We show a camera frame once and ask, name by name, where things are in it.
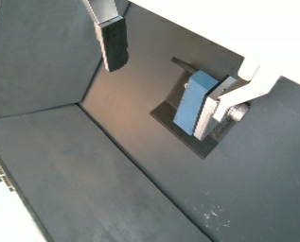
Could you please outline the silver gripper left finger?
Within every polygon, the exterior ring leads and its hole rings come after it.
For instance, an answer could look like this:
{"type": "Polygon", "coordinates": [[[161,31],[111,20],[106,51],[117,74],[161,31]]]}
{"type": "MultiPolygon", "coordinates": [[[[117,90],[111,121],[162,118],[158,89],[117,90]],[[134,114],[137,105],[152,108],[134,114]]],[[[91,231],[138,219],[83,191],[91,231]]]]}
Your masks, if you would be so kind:
{"type": "Polygon", "coordinates": [[[127,63],[127,24],[119,15],[114,0],[82,0],[94,22],[101,44],[105,69],[114,72],[127,63]]]}

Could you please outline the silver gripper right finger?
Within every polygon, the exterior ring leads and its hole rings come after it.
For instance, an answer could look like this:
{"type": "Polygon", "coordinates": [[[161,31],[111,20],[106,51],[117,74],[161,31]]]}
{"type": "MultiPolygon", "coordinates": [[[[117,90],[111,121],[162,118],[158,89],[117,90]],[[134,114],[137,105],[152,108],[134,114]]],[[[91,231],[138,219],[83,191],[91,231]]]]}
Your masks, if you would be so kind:
{"type": "Polygon", "coordinates": [[[226,116],[240,121],[248,112],[244,102],[269,93],[280,77],[265,64],[244,60],[239,79],[229,77],[208,94],[196,121],[194,137],[202,140],[226,116]]]}

